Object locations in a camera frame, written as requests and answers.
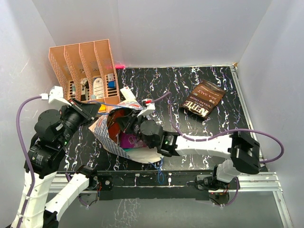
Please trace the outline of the blue checkered paper bag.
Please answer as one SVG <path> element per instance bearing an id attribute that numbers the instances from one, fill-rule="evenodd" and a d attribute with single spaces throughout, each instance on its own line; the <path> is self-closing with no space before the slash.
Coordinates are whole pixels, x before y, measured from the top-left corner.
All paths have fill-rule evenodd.
<path id="1" fill-rule="evenodd" d="M 130 116 L 129 113 L 132 111 L 135 111 L 135 115 L 138 115 L 138 113 L 143 109 L 143 106 L 139 104 L 136 100 L 122 101 L 121 103 L 112 106 L 112 108 L 108 112 L 100 113 L 100 116 L 98 117 L 97 121 L 91 127 L 89 127 L 89 129 L 103 145 L 103 148 L 106 151 L 134 162 L 151 164 L 158 171 L 158 183 L 163 184 L 164 175 L 161 171 L 163 156 L 157 153 L 157 149 L 150 149 L 148 147 L 148 144 L 145 143 L 142 139 L 141 141 L 144 144 L 143 147 L 123 149 L 120 147 L 120 139 L 118 140 L 118 144 L 116 144 L 113 140 L 110 139 L 107 129 L 107 118 L 111 112 L 117 109 L 124 109 L 124 116 Z"/>

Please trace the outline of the brown kettle chips bag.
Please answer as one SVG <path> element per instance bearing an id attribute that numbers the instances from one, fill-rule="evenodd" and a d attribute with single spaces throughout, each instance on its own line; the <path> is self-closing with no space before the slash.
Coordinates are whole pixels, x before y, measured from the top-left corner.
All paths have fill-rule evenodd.
<path id="1" fill-rule="evenodd" d="M 225 91 L 206 80 L 202 80 L 180 105 L 201 118 L 207 118 L 209 113 L 219 104 Z"/>

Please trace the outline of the red doritos bag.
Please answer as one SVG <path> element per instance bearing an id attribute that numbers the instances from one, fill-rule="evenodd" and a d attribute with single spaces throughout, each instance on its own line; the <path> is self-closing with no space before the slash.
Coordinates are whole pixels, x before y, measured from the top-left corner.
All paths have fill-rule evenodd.
<path id="1" fill-rule="evenodd" d="M 118 117 L 123 117 L 125 114 L 124 109 L 117 109 L 111 112 L 107 118 L 107 129 L 109 133 L 109 137 L 116 144 L 118 144 L 119 134 L 121 132 L 120 126 L 116 121 Z"/>

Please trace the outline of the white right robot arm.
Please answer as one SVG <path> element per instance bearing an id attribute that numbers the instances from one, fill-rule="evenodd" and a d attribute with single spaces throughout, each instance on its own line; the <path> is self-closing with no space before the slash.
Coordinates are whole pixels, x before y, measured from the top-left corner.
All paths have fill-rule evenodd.
<path id="1" fill-rule="evenodd" d="M 146 117 L 124 116 L 118 117 L 116 122 L 123 133 L 134 135 L 162 156 L 198 154 L 224 158 L 223 163 L 214 167 L 211 176 L 196 179 L 197 186 L 203 190 L 226 189 L 242 173 L 259 173 L 260 144 L 241 131 L 208 139 L 165 131 Z"/>

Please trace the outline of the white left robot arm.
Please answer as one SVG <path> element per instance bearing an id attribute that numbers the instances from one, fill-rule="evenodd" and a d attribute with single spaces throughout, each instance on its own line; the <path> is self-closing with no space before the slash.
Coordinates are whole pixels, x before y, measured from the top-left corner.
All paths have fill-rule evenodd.
<path id="1" fill-rule="evenodd" d="M 41 98 L 39 95 L 27 99 L 17 111 L 17 134 L 26 161 L 24 187 L 12 228 L 57 228 L 63 213 L 80 193 L 98 184 L 96 169 L 83 165 L 68 179 L 67 185 L 47 201 L 52 181 L 66 154 L 66 145 L 79 127 L 96 120 L 100 104 L 54 98 L 52 101 L 58 102 L 59 107 L 39 115 L 34 127 L 36 133 L 27 150 L 20 129 L 20 114 L 25 104 Z"/>

